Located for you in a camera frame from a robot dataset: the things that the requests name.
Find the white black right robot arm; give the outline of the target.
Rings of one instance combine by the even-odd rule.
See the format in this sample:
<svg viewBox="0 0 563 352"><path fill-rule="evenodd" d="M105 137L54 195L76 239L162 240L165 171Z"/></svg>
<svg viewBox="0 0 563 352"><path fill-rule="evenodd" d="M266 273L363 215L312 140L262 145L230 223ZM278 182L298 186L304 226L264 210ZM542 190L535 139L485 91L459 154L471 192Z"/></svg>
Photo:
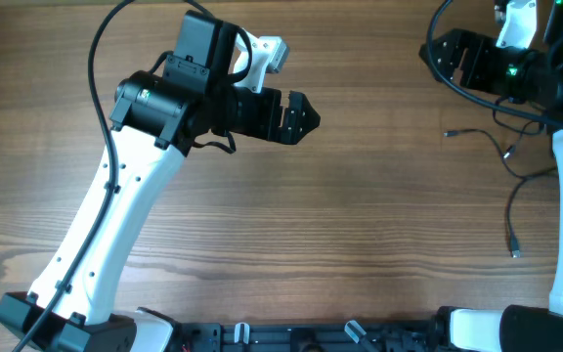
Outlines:
<svg viewBox="0 0 563 352"><path fill-rule="evenodd" d="M551 7L543 41L533 1L498 1L497 37L465 29L428 32L419 55L433 77L492 113L534 122L549 135L558 180L559 245L554 283L544 308L511 305L498 311L441 308L429 326L429 350L563 351L563 1Z"/></svg>

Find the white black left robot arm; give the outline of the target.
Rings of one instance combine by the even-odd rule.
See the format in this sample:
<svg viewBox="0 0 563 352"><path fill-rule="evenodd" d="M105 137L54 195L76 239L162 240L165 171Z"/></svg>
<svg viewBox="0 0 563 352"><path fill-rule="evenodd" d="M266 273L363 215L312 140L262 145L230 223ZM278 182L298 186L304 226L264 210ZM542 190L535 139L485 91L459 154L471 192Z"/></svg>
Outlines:
<svg viewBox="0 0 563 352"><path fill-rule="evenodd" d="M0 324L19 348L38 351L187 351L173 319L114 299L133 245L165 186L198 137L236 151L235 136L295 145L320 124L300 92L268 88L289 55L278 36L254 36L199 7L182 21L174 49L123 80L100 115L106 148L65 239L26 291L0 300Z"/></svg>

